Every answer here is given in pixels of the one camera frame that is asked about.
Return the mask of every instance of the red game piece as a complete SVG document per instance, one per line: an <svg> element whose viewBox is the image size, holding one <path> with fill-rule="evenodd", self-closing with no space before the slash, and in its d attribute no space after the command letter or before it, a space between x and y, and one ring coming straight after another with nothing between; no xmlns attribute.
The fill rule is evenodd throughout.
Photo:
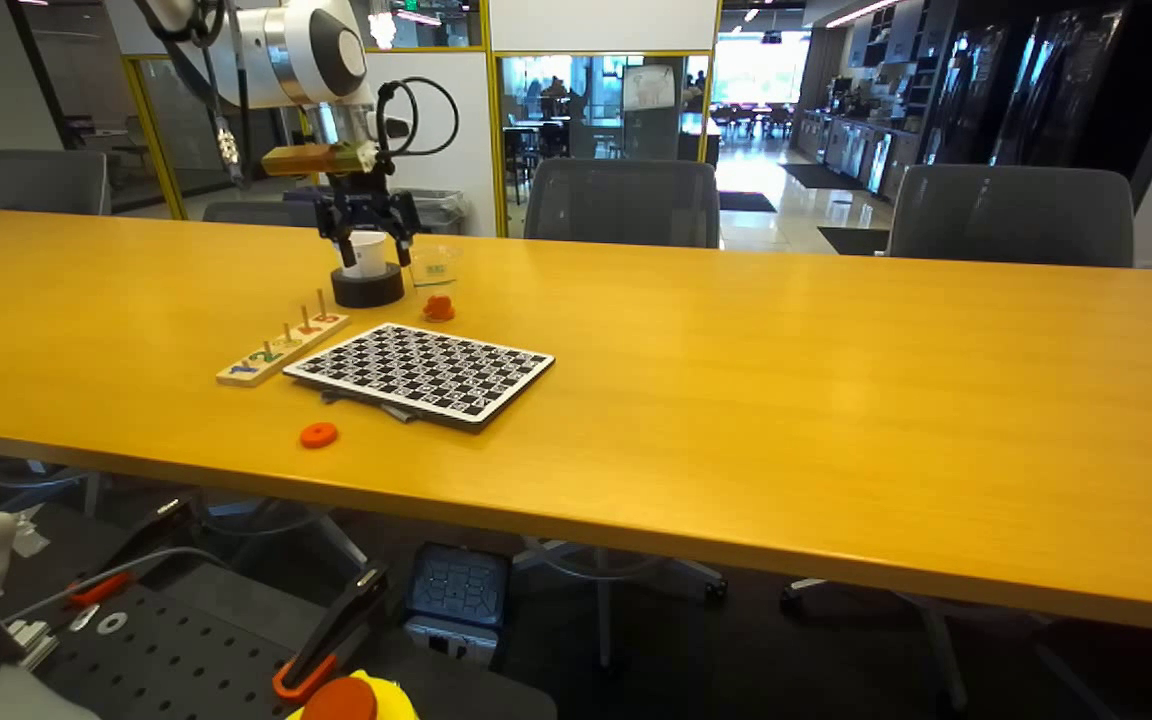
<svg viewBox="0 0 1152 720"><path fill-rule="evenodd" d="M326 450L326 443L337 443L337 424L304 424L304 431L300 431L300 443L304 450Z"/></svg>

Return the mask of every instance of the orange object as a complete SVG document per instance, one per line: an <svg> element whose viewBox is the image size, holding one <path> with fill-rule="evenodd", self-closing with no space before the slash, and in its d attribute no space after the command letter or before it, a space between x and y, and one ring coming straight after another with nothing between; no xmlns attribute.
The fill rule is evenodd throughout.
<svg viewBox="0 0 1152 720"><path fill-rule="evenodd" d="M296 705L309 705L323 683L331 683L339 668L339 658L323 658L315 668L309 668L300 676L300 683L290 682L290 659L285 659L277 672L272 672L272 701L296 707Z"/></svg>
<svg viewBox="0 0 1152 720"><path fill-rule="evenodd" d="M454 318L452 295L423 302L423 322L452 322L452 318Z"/></svg>
<svg viewBox="0 0 1152 720"><path fill-rule="evenodd" d="M267 178L315 178L331 170L331 145L277 145L259 170Z"/></svg>
<svg viewBox="0 0 1152 720"><path fill-rule="evenodd" d="M105 577L98 586L70 592L67 606L90 610L90 606L118 595L128 586L133 586L128 577Z"/></svg>
<svg viewBox="0 0 1152 720"><path fill-rule="evenodd" d="M304 705L300 720L375 720L381 705L368 682L337 676Z"/></svg>
<svg viewBox="0 0 1152 720"><path fill-rule="evenodd" d="M304 450L326 450L326 443L337 443L337 424L304 424L304 431L300 431L300 443Z"/></svg>

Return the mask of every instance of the yellow table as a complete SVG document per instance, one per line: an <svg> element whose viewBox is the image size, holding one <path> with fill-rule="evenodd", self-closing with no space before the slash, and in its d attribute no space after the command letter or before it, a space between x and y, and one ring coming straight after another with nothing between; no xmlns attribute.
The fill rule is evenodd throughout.
<svg viewBox="0 0 1152 720"><path fill-rule="evenodd" d="M0 454L1152 630L1152 273L419 248L446 332L557 355L482 431L217 383L311 234L0 211Z"/></svg>

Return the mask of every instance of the chair backrest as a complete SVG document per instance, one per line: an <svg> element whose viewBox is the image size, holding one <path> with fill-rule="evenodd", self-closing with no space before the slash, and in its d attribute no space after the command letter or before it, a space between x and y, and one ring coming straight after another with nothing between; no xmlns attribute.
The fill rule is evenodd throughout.
<svg viewBox="0 0 1152 720"><path fill-rule="evenodd" d="M543 162L522 236L717 248L719 197L691 162Z"/></svg>
<svg viewBox="0 0 1152 720"><path fill-rule="evenodd" d="M0 209L108 215L108 157L0 148Z"/></svg>
<svg viewBox="0 0 1152 720"><path fill-rule="evenodd" d="M202 209L209 225L285 225L285 227L319 227L319 215L309 202L210 202Z"/></svg>
<svg viewBox="0 0 1152 720"><path fill-rule="evenodd" d="M1131 185L1099 170L915 164L886 256L1131 264Z"/></svg>

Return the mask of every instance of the small box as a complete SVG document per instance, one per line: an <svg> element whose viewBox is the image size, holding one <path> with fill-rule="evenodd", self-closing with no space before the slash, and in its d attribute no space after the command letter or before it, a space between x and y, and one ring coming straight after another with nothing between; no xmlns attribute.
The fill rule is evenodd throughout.
<svg viewBox="0 0 1152 720"><path fill-rule="evenodd" d="M402 634L465 666L493 666L504 635L506 560L423 546L414 554Z"/></svg>

